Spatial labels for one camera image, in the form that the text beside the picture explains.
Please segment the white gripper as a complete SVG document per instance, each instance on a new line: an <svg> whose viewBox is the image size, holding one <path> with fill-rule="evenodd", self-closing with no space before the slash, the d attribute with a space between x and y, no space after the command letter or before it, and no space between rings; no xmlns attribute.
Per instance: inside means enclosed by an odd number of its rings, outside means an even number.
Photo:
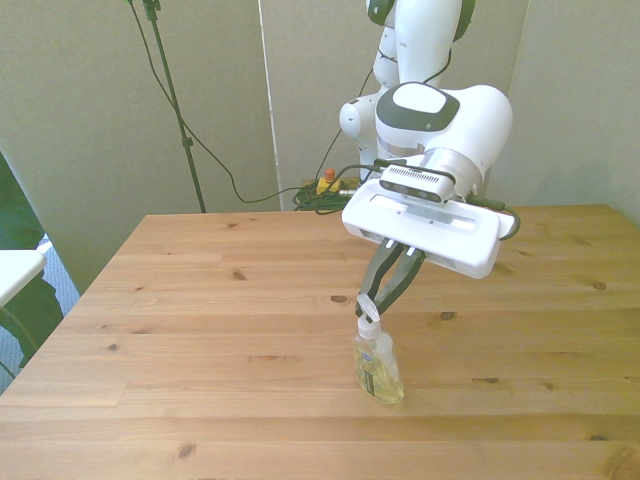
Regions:
<svg viewBox="0 0 640 480"><path fill-rule="evenodd" d="M356 191L342 221L351 234L380 243L359 290L379 315L409 287L425 258L474 279L488 276L504 236L501 213L456 201L435 205L388 191L376 179ZM400 253L399 243L409 247ZM380 288L393 265L393 275Z"/></svg>

